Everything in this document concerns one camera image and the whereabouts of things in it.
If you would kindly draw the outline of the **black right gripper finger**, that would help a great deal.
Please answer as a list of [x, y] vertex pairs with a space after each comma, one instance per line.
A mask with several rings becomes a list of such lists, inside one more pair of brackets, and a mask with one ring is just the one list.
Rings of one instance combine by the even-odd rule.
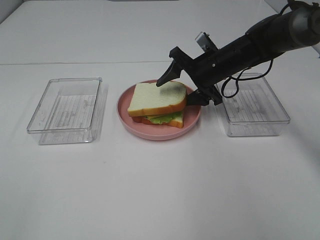
[[195, 90], [187, 95], [187, 106], [207, 106], [210, 103], [210, 98], [200, 90]]
[[160, 87], [171, 80], [179, 79], [181, 76], [181, 71], [182, 68], [180, 65], [176, 60], [173, 60], [165, 73], [157, 80], [156, 86]]

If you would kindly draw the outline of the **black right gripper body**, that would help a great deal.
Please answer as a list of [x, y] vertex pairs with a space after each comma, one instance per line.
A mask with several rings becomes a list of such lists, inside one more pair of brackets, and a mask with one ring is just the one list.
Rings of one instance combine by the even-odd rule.
[[216, 52], [208, 51], [194, 59], [177, 46], [170, 51], [169, 56], [190, 76], [197, 90], [205, 93], [209, 101], [219, 105], [223, 98], [215, 84], [245, 69], [250, 63], [249, 59], [245, 59], [249, 51], [250, 40], [240, 37]]

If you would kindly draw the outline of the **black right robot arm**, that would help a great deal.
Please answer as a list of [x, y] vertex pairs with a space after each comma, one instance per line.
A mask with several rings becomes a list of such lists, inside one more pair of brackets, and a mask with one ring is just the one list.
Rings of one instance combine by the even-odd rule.
[[180, 78], [185, 71], [197, 89], [187, 96], [187, 105], [206, 106], [209, 101], [219, 105], [222, 92], [215, 84], [229, 81], [233, 75], [270, 62], [285, 52], [310, 47], [320, 42], [320, 6], [303, 1], [288, 1], [280, 13], [269, 16], [253, 25], [243, 36], [228, 45], [217, 48], [209, 35], [201, 32], [196, 42], [204, 51], [191, 58], [179, 47], [173, 48], [173, 59], [166, 72], [157, 80], [158, 87]]

